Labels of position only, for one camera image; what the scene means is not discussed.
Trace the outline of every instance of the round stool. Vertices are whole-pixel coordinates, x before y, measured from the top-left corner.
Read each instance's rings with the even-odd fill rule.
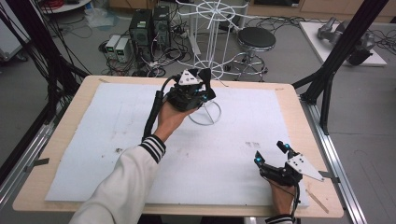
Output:
[[[238,42],[246,52],[238,53],[231,59],[233,67],[239,71],[238,78],[235,80],[238,81],[242,75],[247,74],[259,75],[260,82],[263,82],[262,76],[268,72],[268,68],[265,66],[264,60],[256,55],[256,52],[265,52],[273,49],[276,43],[275,36],[259,27],[246,27],[239,31]],[[242,60],[236,60],[237,57],[242,57]],[[242,68],[234,66],[234,63],[241,64]],[[258,71],[254,67],[255,65],[261,65],[262,69]]]

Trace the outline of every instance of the wooden table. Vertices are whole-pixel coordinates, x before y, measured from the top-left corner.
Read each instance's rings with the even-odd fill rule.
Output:
[[[92,97],[95,95],[97,87],[103,82],[160,86],[164,83],[164,79],[147,77],[86,77],[41,154],[40,159],[49,158],[49,164],[39,165],[33,169],[13,204],[15,210],[30,212],[74,212],[78,209],[80,203],[46,202],[44,199],[55,177],[57,167],[65,149],[73,138],[75,130],[88,108]],[[290,141],[293,143],[292,147],[304,154],[318,170],[327,171],[300,101],[291,85],[253,82],[224,83],[229,86],[228,88],[274,90],[288,128]],[[217,81],[212,81],[211,85],[216,88],[227,88]],[[303,181],[310,206],[307,208],[298,208],[296,211],[297,217],[341,217],[344,214],[330,179],[319,182],[315,179],[305,177]],[[146,204],[144,213],[161,215],[269,217],[274,214],[274,211],[272,206]]]

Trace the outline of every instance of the striped cuff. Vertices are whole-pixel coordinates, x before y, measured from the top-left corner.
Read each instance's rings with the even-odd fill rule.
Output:
[[[279,215],[265,219],[266,224],[292,224],[291,215]]]
[[[157,163],[160,162],[166,150],[163,141],[154,134],[147,137],[139,146],[143,147]]]

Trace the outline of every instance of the black stool seat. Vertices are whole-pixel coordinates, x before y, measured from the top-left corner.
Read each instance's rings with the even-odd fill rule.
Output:
[[[246,27],[239,31],[238,39],[241,44],[257,49],[272,48],[276,38],[269,31],[259,27]]]

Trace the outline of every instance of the person's arm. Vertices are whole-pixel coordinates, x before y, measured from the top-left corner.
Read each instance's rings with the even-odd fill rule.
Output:
[[[192,112],[181,113],[165,103],[155,133],[141,145],[121,154],[114,171],[77,210],[70,223],[137,223],[157,173],[158,162],[165,153],[163,142]]]
[[[276,216],[265,219],[265,222],[267,224],[292,224],[290,208],[294,198],[295,187],[280,186],[275,181],[268,181],[271,185]]]

